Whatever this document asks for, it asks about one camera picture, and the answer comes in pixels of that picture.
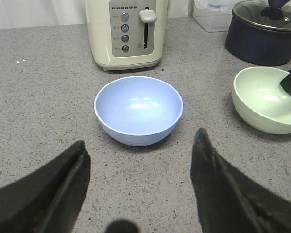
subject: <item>pot lid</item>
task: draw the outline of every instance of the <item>pot lid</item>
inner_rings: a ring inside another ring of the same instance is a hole
[[[257,27],[291,32],[291,6],[288,5],[273,8],[262,0],[247,0],[236,3],[233,14]]]

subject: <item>cream toaster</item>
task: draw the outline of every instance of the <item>cream toaster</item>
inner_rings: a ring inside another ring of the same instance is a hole
[[[90,47],[104,70],[156,65],[163,52],[168,0],[87,0]]]

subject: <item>bowl rim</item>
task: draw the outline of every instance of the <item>bowl rim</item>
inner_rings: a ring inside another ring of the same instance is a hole
[[[125,131],[120,131],[120,130],[117,130],[113,127],[111,127],[110,125],[108,125],[104,120],[102,120],[102,118],[100,117],[99,113],[98,113],[98,110],[97,110],[97,99],[100,95],[100,93],[106,89],[109,85],[112,85],[113,83],[116,83],[116,82],[120,82],[124,79],[130,79],[130,78],[143,78],[143,79],[152,79],[152,80],[155,80],[155,81],[158,81],[158,82],[161,82],[167,86],[169,86],[178,96],[179,100],[180,100],[180,104],[181,104],[181,109],[180,109],[180,112],[177,116],[177,118],[171,123],[169,124],[167,127],[163,128],[162,130],[159,130],[159,131],[156,131],[156,132],[152,132],[152,133],[129,133],[129,132],[125,132]],[[135,76],[127,76],[127,77],[122,77],[122,78],[119,78],[119,79],[115,79],[111,82],[109,82],[108,84],[106,84],[104,87],[102,87],[100,89],[100,91],[96,94],[96,97],[95,97],[95,100],[94,100],[94,103],[93,103],[93,107],[94,107],[94,111],[95,111],[95,114],[98,118],[98,120],[104,125],[106,126],[107,128],[117,132],[117,133],[120,133],[120,134],[124,134],[124,135],[128,135],[128,136],[150,136],[150,135],[155,135],[155,134],[158,134],[158,133],[161,133],[161,132],[164,132],[168,129],[170,129],[172,126],[174,126],[178,121],[179,119],[181,118],[182,116],[182,113],[183,113],[183,109],[184,109],[184,106],[183,106],[183,100],[182,100],[182,97],[181,95],[179,94],[179,92],[173,87],[171,86],[169,83],[161,80],[161,79],[157,79],[157,78],[153,78],[153,77],[149,77],[149,76],[138,76],[138,75],[135,75]]]
[[[269,117],[269,116],[266,116],[266,115],[264,115],[264,114],[261,114],[261,113],[257,112],[256,110],[254,110],[253,108],[251,108],[249,105],[247,105],[247,104],[242,100],[242,98],[240,97],[240,95],[239,95],[239,93],[238,93],[238,91],[237,91],[237,88],[236,88],[236,82],[237,82],[237,78],[238,78],[238,76],[239,76],[241,73],[243,73],[243,72],[245,72],[245,71],[247,71],[247,70],[250,70],[250,69],[257,69],[257,68],[264,68],[264,69],[278,70],[278,71],[280,71],[280,72],[286,73],[287,75],[289,74],[289,72],[287,72],[287,71],[284,71],[284,70],[282,70],[282,69],[278,69],[278,68],[274,68],[274,67],[254,66],[254,67],[248,67],[248,68],[245,68],[245,69],[239,71],[239,72],[236,74],[235,78],[234,78],[234,81],[233,81],[233,88],[234,88],[235,94],[237,95],[238,99],[239,99],[239,100],[240,100],[240,101],[241,101],[241,102],[242,102],[242,103],[243,103],[247,108],[249,108],[251,111],[253,111],[253,112],[255,112],[256,114],[258,114],[259,116],[264,117],[264,118],[266,118],[266,119],[268,119],[268,120],[271,120],[271,121],[273,121],[273,122],[276,122],[276,123],[280,123],[280,124],[284,124],[284,125],[291,126],[291,123],[286,123],[286,122],[284,122],[284,121],[279,121],[279,120],[276,120],[276,119],[274,119],[274,118],[271,118],[271,117]]]

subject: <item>blue bowl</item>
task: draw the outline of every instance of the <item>blue bowl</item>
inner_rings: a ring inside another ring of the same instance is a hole
[[[151,77],[130,76],[110,82],[96,95],[95,114],[114,139],[146,146],[168,136],[183,112],[175,88]]]

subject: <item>speckled countertop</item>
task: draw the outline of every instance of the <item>speckled countertop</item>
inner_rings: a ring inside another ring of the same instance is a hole
[[[233,78],[254,65],[225,49],[226,35],[205,32],[193,18],[169,19],[158,66],[104,72],[86,25],[0,30],[0,187],[84,140],[91,181],[74,233],[103,232],[117,218],[143,233],[201,233],[189,169],[193,137],[204,127],[226,160],[291,201],[291,134],[260,132],[236,113]],[[94,115],[97,92],[131,75],[162,79],[182,95],[179,124],[155,145],[123,145]]]

